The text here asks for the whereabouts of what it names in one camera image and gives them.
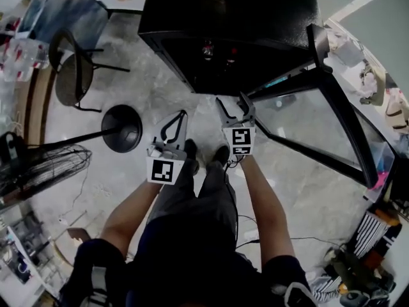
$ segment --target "gray pants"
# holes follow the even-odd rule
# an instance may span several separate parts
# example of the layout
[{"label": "gray pants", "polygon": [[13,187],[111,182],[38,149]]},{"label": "gray pants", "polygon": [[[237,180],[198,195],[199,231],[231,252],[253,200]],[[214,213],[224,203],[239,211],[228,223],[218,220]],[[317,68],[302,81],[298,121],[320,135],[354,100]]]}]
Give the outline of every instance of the gray pants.
[{"label": "gray pants", "polygon": [[193,188],[193,175],[198,167],[197,161],[187,159],[174,185],[164,185],[148,217],[148,223],[167,215],[189,215],[209,217],[220,221],[236,233],[236,193],[219,161],[213,161],[206,167],[206,178],[199,196],[196,198]]}]

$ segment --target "shoe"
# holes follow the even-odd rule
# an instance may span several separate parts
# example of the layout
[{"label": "shoe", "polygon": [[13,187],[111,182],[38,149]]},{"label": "shoe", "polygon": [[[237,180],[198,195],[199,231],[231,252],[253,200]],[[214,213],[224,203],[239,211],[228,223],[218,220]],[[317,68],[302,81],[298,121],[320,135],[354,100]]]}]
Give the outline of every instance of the shoe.
[{"label": "shoe", "polygon": [[219,161],[222,167],[227,164],[230,157],[230,149],[227,145],[221,146],[213,156],[212,161]]},{"label": "shoe", "polygon": [[197,145],[192,139],[186,140],[184,151],[186,152],[188,159],[196,160]]}]

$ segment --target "black t-shirt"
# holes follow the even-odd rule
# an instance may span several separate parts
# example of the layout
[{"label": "black t-shirt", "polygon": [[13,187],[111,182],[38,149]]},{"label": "black t-shirt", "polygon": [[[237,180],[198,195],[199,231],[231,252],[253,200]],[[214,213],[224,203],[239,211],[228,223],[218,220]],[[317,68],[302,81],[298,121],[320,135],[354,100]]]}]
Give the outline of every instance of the black t-shirt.
[{"label": "black t-shirt", "polygon": [[105,267],[107,295],[114,307],[283,306],[273,285],[306,287],[305,272],[292,256],[279,256],[262,272],[235,252],[234,235],[216,221],[165,216],[150,222],[134,260],[102,239],[82,244],[73,273],[62,289],[63,306],[80,306],[92,291],[93,266]]}]

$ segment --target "chair seat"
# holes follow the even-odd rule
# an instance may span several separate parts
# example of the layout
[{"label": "chair seat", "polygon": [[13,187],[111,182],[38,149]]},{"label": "chair seat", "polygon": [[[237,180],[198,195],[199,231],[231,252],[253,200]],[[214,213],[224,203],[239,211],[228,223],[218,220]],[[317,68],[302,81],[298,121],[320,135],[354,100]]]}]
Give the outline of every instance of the chair seat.
[{"label": "chair seat", "polygon": [[61,66],[56,79],[57,99],[64,106],[74,106],[87,93],[94,74],[93,65],[81,57],[81,87],[77,88],[77,69],[75,55],[69,56]]}]

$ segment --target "floor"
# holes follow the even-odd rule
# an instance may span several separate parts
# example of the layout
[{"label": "floor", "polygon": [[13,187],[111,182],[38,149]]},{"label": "floor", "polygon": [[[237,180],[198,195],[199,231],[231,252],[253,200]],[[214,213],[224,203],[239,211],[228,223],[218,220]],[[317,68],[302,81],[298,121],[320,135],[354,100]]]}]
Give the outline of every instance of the floor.
[{"label": "floor", "polygon": [[[95,59],[128,67],[131,73],[96,70],[91,89],[81,105],[101,108],[103,112],[117,104],[132,106],[143,121],[142,141],[135,150],[126,154],[109,150],[100,138],[84,142],[83,146],[93,152],[89,169],[31,200],[45,229],[56,239],[58,247],[71,262],[76,248],[65,230],[70,226],[86,227],[92,237],[97,237],[113,208],[146,178],[146,147],[151,139],[153,124],[180,109],[188,113],[188,138],[193,138],[197,143],[202,160],[202,167],[195,177],[196,192],[205,177],[203,165],[224,142],[215,97],[196,95],[188,90],[138,37],[139,19],[140,16],[129,14],[114,14],[111,17],[98,43],[98,47],[105,51],[96,54]],[[309,98],[314,103],[314,96]],[[232,98],[223,98],[223,101],[234,114],[237,109],[235,101]],[[53,92],[45,140],[53,142],[96,132],[100,130],[103,115],[62,106]],[[305,120],[319,116],[316,108],[303,110],[302,113],[300,111],[299,117],[293,114],[292,128],[297,129],[299,126],[298,129],[306,133],[311,125]],[[330,140],[335,135],[331,132],[331,123],[322,122],[322,126],[329,127],[323,133],[326,134],[326,140]],[[256,137],[254,156],[284,206],[293,238],[313,236],[334,242],[348,240],[369,206],[362,199],[364,188],[361,185],[268,140],[260,131]],[[229,176],[236,190],[239,214],[252,217],[254,213],[240,167],[229,170]],[[254,230],[256,225],[244,217],[240,217],[239,225],[238,243],[241,243],[246,241],[245,232]],[[130,252],[133,254],[142,231],[143,226],[131,243]],[[319,267],[323,255],[331,246],[311,239],[294,240],[293,243],[306,271]],[[247,245],[239,251],[245,253],[254,266],[260,269],[258,245]],[[64,271],[69,275],[69,268]]]}]

